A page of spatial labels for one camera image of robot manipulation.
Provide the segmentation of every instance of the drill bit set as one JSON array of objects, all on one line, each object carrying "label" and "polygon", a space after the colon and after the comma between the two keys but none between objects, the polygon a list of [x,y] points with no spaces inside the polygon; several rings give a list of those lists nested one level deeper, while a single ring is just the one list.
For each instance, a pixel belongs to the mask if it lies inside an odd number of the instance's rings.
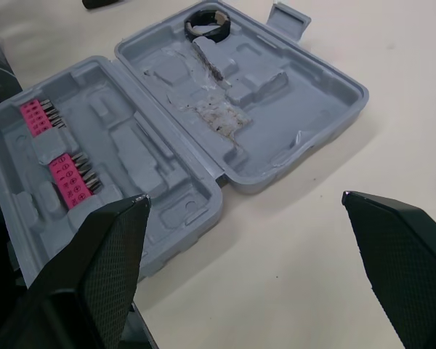
[{"label": "drill bit set", "polygon": [[[32,100],[22,105],[20,111],[33,137],[52,127],[66,127],[60,112],[50,100]],[[69,209],[92,196],[102,186],[85,153],[74,156],[65,153],[50,162],[49,168]]]}]

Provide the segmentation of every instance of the black ring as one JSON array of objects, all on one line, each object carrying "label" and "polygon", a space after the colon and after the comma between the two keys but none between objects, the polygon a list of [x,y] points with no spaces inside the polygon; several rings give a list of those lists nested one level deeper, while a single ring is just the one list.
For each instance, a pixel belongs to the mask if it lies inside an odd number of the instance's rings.
[{"label": "black ring", "polygon": [[[194,30],[196,25],[219,25],[212,31],[206,33],[199,33]],[[230,16],[223,11],[216,9],[202,9],[189,16],[184,22],[184,30],[186,37],[192,42],[199,36],[205,36],[215,42],[220,42],[225,40],[231,32],[231,19]]]}]

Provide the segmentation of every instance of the open tool case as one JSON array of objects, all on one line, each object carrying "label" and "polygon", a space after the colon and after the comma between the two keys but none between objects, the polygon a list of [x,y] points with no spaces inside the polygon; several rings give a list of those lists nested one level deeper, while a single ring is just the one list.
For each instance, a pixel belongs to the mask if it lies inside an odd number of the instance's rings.
[{"label": "open tool case", "polygon": [[[225,12],[230,35],[191,43],[185,20],[200,9]],[[342,133],[368,91],[298,46],[309,23],[281,4],[263,25],[204,1],[124,39],[117,60],[90,57],[0,104],[0,204],[27,284],[90,212],[140,193],[151,276],[217,223],[218,182],[256,193]],[[47,100],[64,127],[33,137],[21,111]],[[70,208],[49,166],[80,152],[100,185]]]}]

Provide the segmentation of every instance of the black textured panel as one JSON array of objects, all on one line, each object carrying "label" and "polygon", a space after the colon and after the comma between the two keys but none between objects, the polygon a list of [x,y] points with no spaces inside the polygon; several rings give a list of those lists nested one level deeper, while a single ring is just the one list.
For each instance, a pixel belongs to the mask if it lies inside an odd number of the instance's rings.
[{"label": "black textured panel", "polygon": [[111,227],[84,276],[82,294],[100,338],[107,349],[118,347],[139,275],[143,241],[139,219],[143,207],[124,212]]},{"label": "black textured panel", "polygon": [[421,238],[432,241],[436,224],[415,207],[360,195],[344,205],[372,289],[406,348],[436,348],[436,253]]}]

